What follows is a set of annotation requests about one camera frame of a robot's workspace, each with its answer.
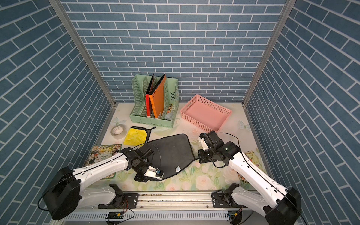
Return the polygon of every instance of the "brick wall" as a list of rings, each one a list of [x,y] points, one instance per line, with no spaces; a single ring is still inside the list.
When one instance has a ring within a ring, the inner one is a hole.
[[[248,105],[308,224],[360,224],[359,12],[358,1],[297,0]]]
[[[48,178],[82,165],[109,108],[47,0],[0,1],[0,224],[50,222]]]
[[[180,101],[241,102],[285,0],[63,0],[117,102],[135,74],[179,79]]]

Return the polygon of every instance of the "pink storage basket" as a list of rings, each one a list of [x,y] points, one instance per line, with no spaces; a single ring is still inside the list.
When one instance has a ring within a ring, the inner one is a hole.
[[[218,132],[231,110],[222,107],[201,95],[195,95],[181,110],[181,117],[206,132]]]

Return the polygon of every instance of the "flower print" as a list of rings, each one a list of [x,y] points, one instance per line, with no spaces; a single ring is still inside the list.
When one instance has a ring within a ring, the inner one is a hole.
[[[165,187],[166,191],[179,191],[180,187],[177,184],[170,183]]]
[[[184,182],[181,184],[181,188],[182,188],[184,191],[190,191],[191,183],[190,183],[190,182],[187,182],[187,181],[184,181]]]
[[[230,168],[228,166],[226,166],[223,169],[222,175],[224,176],[225,183],[227,183],[227,184],[232,184],[232,183],[238,183],[239,182],[238,173],[234,169],[232,169],[232,168]]]
[[[201,175],[196,178],[196,188],[199,190],[207,191],[213,187],[212,181],[208,176]]]

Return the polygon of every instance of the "wire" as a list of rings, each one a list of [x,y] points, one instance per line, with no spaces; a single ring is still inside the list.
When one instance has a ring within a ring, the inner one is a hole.
[[[214,167],[219,168],[219,169],[224,168],[224,167],[226,166],[226,164],[224,164],[224,165],[221,166],[221,167],[217,167],[217,166],[215,165],[214,161],[212,162],[212,164],[214,165]]]
[[[249,219],[253,213],[254,213],[254,211],[252,211],[252,213],[243,222],[239,223],[238,225],[245,223],[245,221],[247,221],[247,219]]]
[[[135,217],[135,213],[134,213],[134,211],[133,211],[133,210],[131,210],[130,208],[129,208],[129,210],[133,213],[132,217],[130,217],[130,218],[129,218],[129,219],[132,219],[132,218],[134,218],[134,217]]]
[[[233,136],[234,138],[236,138],[236,139],[238,140],[238,146],[240,147],[239,139],[238,139],[236,136],[234,136],[234,135],[232,135],[232,134],[229,134],[229,133],[224,133],[224,132],[219,132],[219,133],[217,133],[217,134],[228,134],[228,135],[230,135],[230,136]]]
[[[231,136],[235,137],[235,138],[238,140],[238,145],[239,145],[239,147],[240,147],[240,141],[239,141],[239,139],[238,139],[236,136],[232,135],[232,134],[228,134],[228,135],[231,135]],[[282,194],[285,198],[287,198],[287,199],[289,200],[289,202],[295,207],[295,209],[296,209],[298,212],[300,212],[300,210],[296,207],[296,205],[295,205],[288,197],[286,197],[286,195],[284,195],[281,191],[279,191],[278,189],[276,189],[276,187],[275,187],[272,183],[270,183],[267,179],[265,179],[263,176],[261,176],[261,174],[260,174],[259,172],[257,172],[252,166],[250,166],[250,164],[248,163],[248,161],[245,159],[244,154],[241,153],[241,155],[243,156],[244,161],[247,163],[247,165],[248,165],[249,168],[251,168],[253,171],[255,171],[261,178],[263,178],[268,184],[270,184],[270,186],[275,189],[275,190],[274,190],[275,192],[279,192],[279,193]],[[303,219],[303,221],[305,222],[305,225],[307,225],[307,222],[304,220],[304,218],[303,218],[303,216],[301,215],[301,213],[300,213],[300,216],[301,216],[301,218]]]
[[[124,212],[124,204],[125,204],[125,202],[123,203],[123,206],[122,206],[122,211],[124,212],[124,214],[127,212],[127,199],[125,199],[125,201],[126,201],[126,211]]]
[[[119,155],[118,157],[113,158],[113,159],[111,159],[111,160],[117,159],[117,158],[119,158],[119,157],[121,157],[121,156],[123,156],[123,155],[124,155],[124,154]],[[83,171],[83,172],[87,172],[87,171],[89,171],[89,170],[95,169],[95,168],[97,168],[97,167],[99,167],[99,166],[102,166],[102,165],[110,162],[111,160],[109,160],[109,161],[107,161],[107,162],[105,162],[105,163],[103,163],[103,164],[97,165],[97,166],[95,166],[95,167],[92,167],[92,168],[90,168],[90,169],[87,169],[87,170],[85,170],[85,171]],[[65,178],[64,180],[61,180],[61,181],[57,182],[55,185],[53,185],[53,186],[50,187],[48,190],[46,190],[46,191],[44,192],[44,194],[42,194],[42,196],[41,196],[41,197],[39,198],[39,200],[37,201],[37,207],[38,207],[38,209],[40,209],[40,210],[42,210],[42,211],[48,211],[48,210],[43,209],[43,208],[40,207],[40,201],[44,198],[44,196],[45,196],[51,189],[53,189],[55,186],[57,186],[57,185],[60,184],[61,182],[65,181],[65,180],[67,180],[67,179],[69,179],[69,178],[72,178],[72,177],[74,177],[74,176],[77,176],[77,175],[79,175],[79,174],[82,174],[83,172],[80,172],[80,173],[77,173],[77,174],[73,174],[73,175],[71,175],[70,177]]]
[[[159,165],[158,167],[160,168],[160,166],[161,166],[161,154],[160,154],[159,149],[158,149],[155,145],[153,145],[153,144],[151,144],[151,143],[147,143],[147,144],[150,144],[150,145],[154,146],[154,147],[158,150],[158,152],[159,152],[159,157],[160,157],[160,165]]]
[[[146,144],[146,143],[142,143],[142,144]],[[142,144],[138,144],[137,146],[140,146],[140,145],[142,145]],[[134,148],[136,148],[137,146],[135,146],[135,147],[133,147],[133,148],[131,148],[131,149],[134,149]]]

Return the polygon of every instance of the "yellow sponge cloth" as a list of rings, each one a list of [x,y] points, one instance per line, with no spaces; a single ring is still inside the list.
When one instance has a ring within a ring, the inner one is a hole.
[[[136,146],[139,144],[144,144],[146,136],[146,131],[130,128],[125,137],[124,145]]]

